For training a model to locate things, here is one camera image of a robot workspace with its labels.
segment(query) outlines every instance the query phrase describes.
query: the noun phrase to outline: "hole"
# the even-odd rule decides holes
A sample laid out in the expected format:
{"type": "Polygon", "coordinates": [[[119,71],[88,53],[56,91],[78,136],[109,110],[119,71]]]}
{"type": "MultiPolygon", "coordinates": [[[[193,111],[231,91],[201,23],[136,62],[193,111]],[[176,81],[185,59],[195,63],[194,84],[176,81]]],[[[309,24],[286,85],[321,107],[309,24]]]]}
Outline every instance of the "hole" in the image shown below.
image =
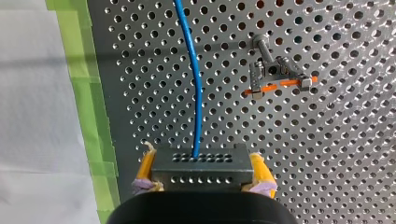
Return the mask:
{"type": "Polygon", "coordinates": [[[304,22],[303,18],[301,17],[296,17],[296,19],[294,19],[294,23],[296,23],[297,25],[300,25],[304,22]]]}
{"type": "Polygon", "coordinates": [[[343,19],[343,14],[337,13],[334,15],[334,20],[335,21],[341,21],[343,19]]]}
{"type": "Polygon", "coordinates": [[[237,6],[237,7],[238,7],[238,10],[239,10],[239,11],[242,11],[242,10],[245,9],[245,3],[242,3],[242,2],[241,2],[241,3],[238,3],[238,6],[237,6]]]}
{"type": "Polygon", "coordinates": [[[257,8],[263,8],[264,7],[264,1],[262,1],[262,0],[257,1],[256,7],[257,8]]]}
{"type": "Polygon", "coordinates": [[[361,38],[361,32],[353,32],[353,34],[352,34],[352,38],[354,38],[354,39],[359,39],[359,38],[361,38]]]}
{"type": "Polygon", "coordinates": [[[165,17],[166,18],[172,18],[173,16],[173,12],[171,10],[166,10],[165,11],[165,17]]]}
{"type": "Polygon", "coordinates": [[[154,20],[155,19],[155,13],[154,12],[149,12],[148,13],[148,19],[149,20],[154,20]]]}
{"type": "Polygon", "coordinates": [[[227,31],[227,25],[226,24],[222,24],[221,26],[220,26],[220,30],[222,31],[222,32],[226,32],[227,31]]]}
{"type": "Polygon", "coordinates": [[[219,12],[223,13],[227,10],[227,7],[225,5],[220,5],[219,6],[219,12]]]}
{"type": "Polygon", "coordinates": [[[245,30],[246,27],[247,27],[247,25],[244,22],[239,22],[239,24],[238,24],[239,30],[245,30]]]}
{"type": "Polygon", "coordinates": [[[314,21],[315,21],[316,23],[320,23],[320,22],[323,21],[323,17],[322,17],[321,15],[317,15],[317,16],[314,18],[314,21]]]}
{"type": "Polygon", "coordinates": [[[275,22],[276,26],[282,26],[283,25],[283,20],[282,19],[277,19],[275,22]]]}
{"type": "Polygon", "coordinates": [[[333,40],[340,40],[341,39],[341,35],[339,33],[335,33],[334,35],[332,35],[332,39],[333,40]]]}
{"type": "Polygon", "coordinates": [[[289,8],[288,10],[286,10],[286,14],[289,16],[291,14],[293,14],[293,9],[289,8]]]}
{"type": "Polygon", "coordinates": [[[294,43],[301,44],[301,42],[303,42],[303,38],[302,37],[300,37],[299,35],[294,37],[294,43]]]}
{"type": "Polygon", "coordinates": [[[384,10],[382,10],[382,9],[377,10],[377,11],[374,13],[374,16],[375,16],[376,18],[381,18],[381,17],[383,17],[383,16],[384,16],[384,10]]]}
{"type": "Polygon", "coordinates": [[[283,39],[282,39],[281,37],[279,37],[279,38],[277,38],[277,39],[275,40],[275,43],[276,43],[277,45],[282,45],[282,44],[283,44],[283,39]]]}
{"type": "Polygon", "coordinates": [[[124,50],[124,51],[121,53],[121,55],[122,55],[122,58],[128,58],[128,57],[129,57],[129,52],[128,52],[128,50],[124,50]]]}
{"type": "Polygon", "coordinates": [[[264,21],[257,21],[256,26],[257,26],[257,28],[261,29],[262,27],[264,27],[264,21]]]}
{"type": "Polygon", "coordinates": [[[321,40],[321,35],[314,35],[314,41],[319,42],[321,40]]]}
{"type": "Polygon", "coordinates": [[[277,7],[282,7],[284,4],[283,0],[276,0],[276,6],[277,7]]]}
{"type": "Polygon", "coordinates": [[[122,16],[117,15],[114,17],[114,22],[121,22],[122,21],[122,16]]]}
{"type": "Polygon", "coordinates": [[[361,18],[363,18],[363,13],[361,11],[357,11],[355,12],[355,14],[353,15],[353,18],[355,18],[355,20],[360,20],[361,18]]]}
{"type": "Polygon", "coordinates": [[[207,7],[201,7],[201,14],[205,15],[207,14],[207,11],[208,11],[207,7]]]}
{"type": "Polygon", "coordinates": [[[277,72],[277,68],[276,68],[275,66],[271,66],[271,67],[268,69],[268,72],[269,72],[271,75],[274,75],[274,74],[276,74],[276,72],[277,72]]]}

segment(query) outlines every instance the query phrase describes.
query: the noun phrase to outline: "metal tool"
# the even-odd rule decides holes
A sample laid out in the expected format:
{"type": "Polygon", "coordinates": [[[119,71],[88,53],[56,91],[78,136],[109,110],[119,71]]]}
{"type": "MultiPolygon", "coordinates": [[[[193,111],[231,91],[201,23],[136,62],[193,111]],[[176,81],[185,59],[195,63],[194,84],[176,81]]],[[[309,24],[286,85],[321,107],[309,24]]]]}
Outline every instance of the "metal tool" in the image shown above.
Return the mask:
{"type": "Polygon", "coordinates": [[[265,35],[256,35],[252,40],[252,47],[259,49],[262,54],[262,62],[249,65],[250,88],[247,94],[252,94],[253,99],[262,98],[265,91],[273,91],[277,86],[272,82],[280,82],[281,86],[297,85],[300,91],[308,91],[312,85],[312,79],[290,57],[279,57],[274,59],[267,47],[265,35]]]}
{"type": "Polygon", "coordinates": [[[248,150],[244,144],[234,148],[202,148],[198,159],[187,148],[158,148],[151,168],[152,180],[175,191],[240,191],[253,177],[248,150]]]}

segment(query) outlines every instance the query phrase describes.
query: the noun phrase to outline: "metal block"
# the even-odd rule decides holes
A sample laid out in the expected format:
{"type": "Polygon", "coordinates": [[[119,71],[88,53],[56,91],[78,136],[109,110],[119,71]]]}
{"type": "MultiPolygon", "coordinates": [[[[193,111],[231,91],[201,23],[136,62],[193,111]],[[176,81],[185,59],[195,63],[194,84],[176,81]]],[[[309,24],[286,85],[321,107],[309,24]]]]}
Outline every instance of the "metal block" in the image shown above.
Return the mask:
{"type": "Polygon", "coordinates": [[[253,177],[248,150],[244,144],[234,148],[202,148],[199,158],[191,158],[189,148],[161,146],[151,168],[152,179],[166,190],[241,190],[253,177]]]}

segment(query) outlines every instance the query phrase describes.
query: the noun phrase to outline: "gray metal surface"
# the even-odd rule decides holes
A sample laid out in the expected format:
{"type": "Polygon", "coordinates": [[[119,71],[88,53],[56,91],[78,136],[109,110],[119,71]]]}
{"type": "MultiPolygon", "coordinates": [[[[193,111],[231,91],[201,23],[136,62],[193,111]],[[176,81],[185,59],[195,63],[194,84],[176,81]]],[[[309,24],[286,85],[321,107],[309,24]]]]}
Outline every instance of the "gray metal surface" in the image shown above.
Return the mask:
{"type": "Polygon", "coordinates": [[[166,190],[236,191],[251,182],[253,169],[247,147],[203,148],[197,159],[189,148],[160,146],[152,165],[152,179],[166,190]]]}
{"type": "MultiPolygon", "coordinates": [[[[183,1],[204,88],[202,147],[260,151],[300,223],[395,223],[394,0],[183,1]],[[255,34],[309,92],[248,89],[255,34]]],[[[190,147],[193,86],[172,1],[89,1],[122,201],[145,148],[190,147]]]]}

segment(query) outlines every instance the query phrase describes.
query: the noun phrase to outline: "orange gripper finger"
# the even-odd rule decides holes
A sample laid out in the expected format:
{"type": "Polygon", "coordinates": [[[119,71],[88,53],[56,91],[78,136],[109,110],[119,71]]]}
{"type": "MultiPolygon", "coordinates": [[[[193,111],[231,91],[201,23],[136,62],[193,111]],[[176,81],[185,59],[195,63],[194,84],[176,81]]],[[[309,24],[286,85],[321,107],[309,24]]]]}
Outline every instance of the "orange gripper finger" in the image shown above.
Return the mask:
{"type": "Polygon", "coordinates": [[[152,163],[154,163],[155,153],[157,150],[150,150],[143,158],[136,179],[149,179],[152,163]]]}
{"type": "Polygon", "coordinates": [[[277,85],[262,87],[262,92],[275,91],[275,90],[277,90],[277,85]]]}
{"type": "Polygon", "coordinates": [[[280,81],[279,83],[281,86],[295,86],[300,84],[300,80],[285,80],[285,81],[280,81]]]}

